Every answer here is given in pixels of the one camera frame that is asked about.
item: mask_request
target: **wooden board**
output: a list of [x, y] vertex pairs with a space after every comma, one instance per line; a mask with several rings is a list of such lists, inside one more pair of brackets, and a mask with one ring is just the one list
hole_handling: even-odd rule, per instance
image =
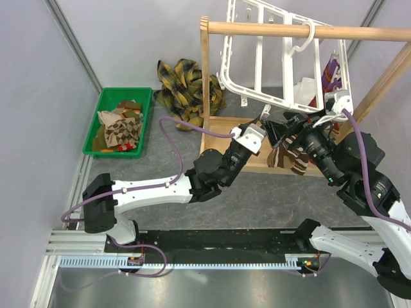
[[[250, 122], [252, 119], [243, 119], [240, 117], [210, 117], [209, 119], [209, 130], [215, 133], [230, 133], [230, 130], [238, 126], [241, 123]], [[205, 147], [204, 134], [201, 139], [201, 149], [202, 153], [206, 149], [216, 149], [221, 153], [224, 153], [225, 150], [229, 147], [231, 139], [228, 138], [216, 138], [213, 136], [208, 136], [207, 138], [207, 147]], [[247, 165], [244, 166], [243, 171], [248, 172], [261, 172], [261, 173], [275, 173], [279, 175], [296, 175], [290, 169], [283, 168], [269, 168], [267, 166], [267, 157], [271, 152], [271, 146], [266, 138], [261, 147], [260, 154], [258, 156], [252, 155], [247, 162]], [[305, 173], [307, 176], [323, 176], [322, 173], [318, 170], [313, 164], [309, 164], [307, 171]]]

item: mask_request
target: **wooden frame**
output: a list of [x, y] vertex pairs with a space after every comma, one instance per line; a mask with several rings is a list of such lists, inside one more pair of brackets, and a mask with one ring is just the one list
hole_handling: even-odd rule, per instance
[[[208, 17], [201, 17], [200, 38], [201, 38], [201, 59], [203, 78], [203, 104], [204, 104], [204, 128], [218, 133], [229, 133], [231, 128], [240, 123], [246, 123], [251, 119], [237, 117], [214, 117], [210, 116], [209, 105], [209, 35], [253, 35], [253, 36], [273, 36], [273, 37], [308, 37], [310, 29], [308, 26], [288, 25], [288, 24], [252, 24], [241, 22], [209, 22]], [[382, 40], [407, 42], [404, 48], [393, 59], [379, 80], [371, 88], [368, 94], [354, 111], [354, 118], [361, 122], [367, 114], [380, 102], [389, 89], [405, 73], [411, 65], [411, 30], [410, 29], [388, 29], [388, 28], [363, 28], [363, 27], [334, 27], [316, 26], [315, 38], [318, 39], [344, 39], [344, 40]], [[337, 142], [341, 141], [352, 127], [349, 122], [341, 126]], [[229, 139], [219, 139], [203, 133], [201, 149], [214, 148], [224, 153], [230, 143]], [[271, 147], [267, 140], [261, 147], [258, 157], [251, 157], [244, 171], [275, 173], [282, 175], [293, 175], [290, 169], [279, 167], [270, 168], [267, 166], [267, 157]], [[305, 175], [322, 176], [321, 172], [313, 164], [309, 164]]]

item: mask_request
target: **green basket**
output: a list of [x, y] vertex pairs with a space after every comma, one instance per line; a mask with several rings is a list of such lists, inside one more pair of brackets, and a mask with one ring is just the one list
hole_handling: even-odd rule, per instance
[[[152, 92], [153, 90], [151, 88], [104, 88], [100, 94], [96, 112], [94, 113], [90, 130], [85, 140], [83, 153], [96, 158], [139, 158], [144, 145], [144, 135], [148, 122], [148, 111], [152, 102]], [[128, 152], [94, 152], [92, 150], [92, 140], [97, 135], [97, 130], [101, 126], [98, 121], [97, 111], [113, 111], [117, 107], [117, 104], [124, 99], [129, 101], [134, 99], [142, 105], [141, 112], [143, 113], [144, 118], [138, 147]]]

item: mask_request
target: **reflective metal surface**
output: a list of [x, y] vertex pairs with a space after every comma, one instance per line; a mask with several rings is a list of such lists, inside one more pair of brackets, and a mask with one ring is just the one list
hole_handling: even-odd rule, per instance
[[[81, 287], [112, 269], [60, 269], [67, 287]], [[361, 268], [332, 259], [317, 278], [282, 271], [175, 270], [160, 278], [114, 275], [83, 291], [55, 286], [49, 307], [316, 307], [389, 308], [389, 294]]]

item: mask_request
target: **white hook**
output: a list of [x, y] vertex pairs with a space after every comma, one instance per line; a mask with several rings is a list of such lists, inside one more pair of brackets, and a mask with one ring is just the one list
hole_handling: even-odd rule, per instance
[[293, 56], [293, 54], [294, 54], [295, 52], [300, 53], [301, 51], [303, 51], [304, 49], [306, 49], [307, 46], [311, 43], [311, 41], [312, 41], [313, 38], [314, 38], [314, 34], [315, 34], [315, 25], [314, 25], [314, 22], [313, 22], [311, 19], [308, 19], [307, 21], [304, 21], [304, 22], [302, 23], [302, 25], [303, 25], [303, 26], [304, 26], [304, 25], [308, 25], [308, 26], [310, 27], [310, 34], [308, 35], [308, 38], [307, 38], [307, 40], [304, 42], [303, 45], [301, 45], [301, 46], [293, 46], [293, 48], [291, 48], [291, 50], [290, 50], [290, 56]]

